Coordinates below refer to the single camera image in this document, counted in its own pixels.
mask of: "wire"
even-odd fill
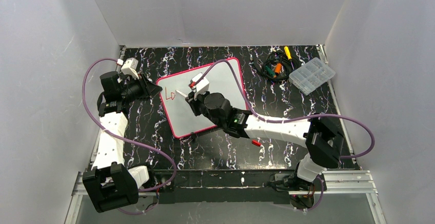
[[[151,211],[152,209],[154,209],[158,204],[159,204],[159,199],[157,199],[157,202],[150,203],[147,206],[147,208],[145,210],[142,210],[142,211],[130,212],[130,211],[123,210],[121,208],[118,208],[118,210],[121,211],[124,214],[127,214],[127,215],[143,215],[143,214]]]
[[[119,135],[116,135],[116,134],[110,132],[109,130],[107,130],[107,129],[106,129],[106,128],[105,128],[105,127],[104,127],[104,126],[103,126],[103,125],[102,125],[102,124],[101,124],[101,123],[100,123],[100,122],[99,122],[99,121],[98,121],[98,120],[97,120],[93,115],[92,115],[92,113],[90,112],[90,110],[89,110],[89,108],[88,108],[88,105],[87,105],[87,103],[86,103],[86,93],[85,93],[85,90],[86,90],[86,80],[87,80],[87,78],[88,78],[88,75],[89,75],[89,72],[91,71],[91,69],[92,69],[96,64],[98,64],[99,62],[102,62],[102,61],[105,61],[105,60],[113,61],[113,62],[117,62],[117,60],[114,59],[114,58],[101,58],[101,59],[98,59],[98,60],[95,61],[93,64],[91,64],[91,66],[89,66],[88,70],[87,70],[86,73],[85,73],[85,77],[83,78],[83,83],[82,83],[82,101],[83,101],[83,106],[85,107],[86,113],[88,113],[89,117],[93,120],[93,122],[94,122],[97,126],[99,126],[99,127],[100,127],[104,132],[106,132],[106,133],[109,134],[110,136],[115,137],[115,138],[117,138],[117,139],[120,139],[120,140],[122,140],[122,141],[128,142],[128,143],[134,144],[134,145],[136,145],[136,146],[143,147],[143,148],[148,149],[148,150],[150,150],[150,151],[156,152],[156,153],[162,155],[163,157],[165,157],[166,159],[168,159],[168,161],[172,164],[173,169],[174,169],[174,171],[172,172],[171,177],[170,177],[167,181],[163,182],[163,183],[160,184],[160,185],[157,185],[157,186],[154,186],[154,187],[151,187],[151,188],[146,188],[146,189],[139,189],[139,191],[140,191],[140,192],[149,192],[149,191],[157,190],[157,189],[159,189],[159,188],[161,188],[161,187],[164,187],[166,184],[170,183],[170,182],[175,178],[175,175],[176,175],[176,164],[175,164],[174,160],[173,160],[170,156],[168,156],[168,154],[164,153],[163,151],[161,151],[161,150],[159,150],[159,149],[157,149],[157,148],[154,148],[154,147],[149,146],[149,145],[146,145],[146,144],[142,144],[142,143],[137,142],[137,141],[133,141],[133,140],[131,140],[131,139],[127,139],[127,138],[121,137],[121,136],[119,136]]]
[[[313,193],[310,195],[310,197],[314,196],[314,192],[315,192],[315,185],[313,184]]]
[[[148,207],[145,209],[145,210],[148,210],[148,208],[151,206],[151,205],[156,205],[157,203],[150,203],[149,205],[148,205]]]
[[[264,63],[261,61],[259,62],[261,64],[260,67],[258,67],[254,61],[252,61],[252,66],[255,68],[259,75],[273,82],[287,80],[290,73],[296,68],[300,67],[299,63],[293,60],[289,60],[287,56],[282,52],[272,52],[267,56]],[[277,64],[282,65],[281,74],[279,74],[279,76],[272,71],[272,69],[274,69]]]
[[[320,181],[320,197],[319,197],[319,200],[317,200],[317,202],[311,208],[306,209],[307,211],[313,210],[315,207],[319,206],[320,201],[322,201],[322,198],[323,198],[323,182],[322,182],[322,178],[320,178],[320,176],[318,175],[316,177],[316,179],[318,179]]]
[[[292,118],[292,119],[280,119],[280,120],[268,120],[262,116],[260,116],[259,114],[257,114],[255,112],[255,110],[252,108],[251,103],[248,101],[248,98],[246,97],[242,87],[240,86],[239,82],[237,81],[237,77],[236,74],[234,72],[234,69],[232,68],[231,64],[229,62],[227,62],[226,59],[221,59],[218,61],[215,61],[213,63],[213,65],[211,65],[205,72],[204,74],[196,81],[196,83],[199,83],[206,75],[208,72],[210,72],[210,70],[219,63],[226,63],[228,65],[228,67],[230,68],[232,75],[234,76],[234,79],[236,80],[235,83],[237,84],[239,91],[243,97],[243,99],[245,100],[246,105],[248,106],[249,110],[252,112],[252,114],[257,117],[257,119],[262,120],[266,123],[274,123],[274,124],[279,124],[279,123],[290,123],[292,121],[297,121],[297,120],[305,120],[305,119],[311,119],[311,118],[321,118],[321,117],[334,117],[334,118],[340,118],[340,119],[344,119],[344,120],[348,120],[351,121],[353,123],[356,123],[358,125],[360,125],[361,127],[363,127],[367,133],[370,135],[370,139],[371,139],[371,143],[370,146],[367,150],[365,150],[364,152],[357,154],[357,155],[350,155],[350,156],[341,156],[340,159],[350,159],[350,158],[357,158],[357,157],[361,157],[364,155],[367,155],[367,153],[369,153],[371,150],[373,150],[374,148],[374,135],[373,132],[366,126],[364,125],[362,122],[348,117],[348,116],[344,116],[344,115],[336,115],[336,114],[317,114],[317,115],[308,115],[308,116],[301,116],[301,117],[296,117],[296,118]]]

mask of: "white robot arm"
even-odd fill
[[[131,103],[134,100],[148,100],[162,90],[143,73],[136,72],[137,62],[129,58],[121,67],[121,73],[112,71],[100,76],[104,89],[97,101],[100,122],[107,130],[121,137],[124,137],[127,128],[126,114]],[[123,151],[122,140],[105,131],[100,132],[95,161],[83,174],[83,185],[98,212],[137,203],[138,189],[144,184],[151,186],[154,183],[150,180],[150,168],[147,165],[129,170],[125,168]]]

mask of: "red marker cap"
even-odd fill
[[[257,140],[255,140],[255,139],[253,139],[252,140],[252,144],[253,145],[255,145],[255,146],[258,146],[258,147],[260,147],[261,146],[261,143],[260,142],[258,142]]]

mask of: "black cable bundle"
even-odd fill
[[[255,62],[252,62],[257,73],[273,82],[287,80],[290,73],[300,67],[298,61],[289,60],[282,52],[272,52],[267,56],[264,63],[260,60],[259,63],[261,64],[260,67],[258,67]],[[279,74],[274,74],[273,70],[277,64],[281,64],[282,70]]]

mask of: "plastic storage box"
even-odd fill
[[[308,95],[334,75],[335,71],[332,68],[315,57],[293,71],[289,76],[289,80],[305,95]]]

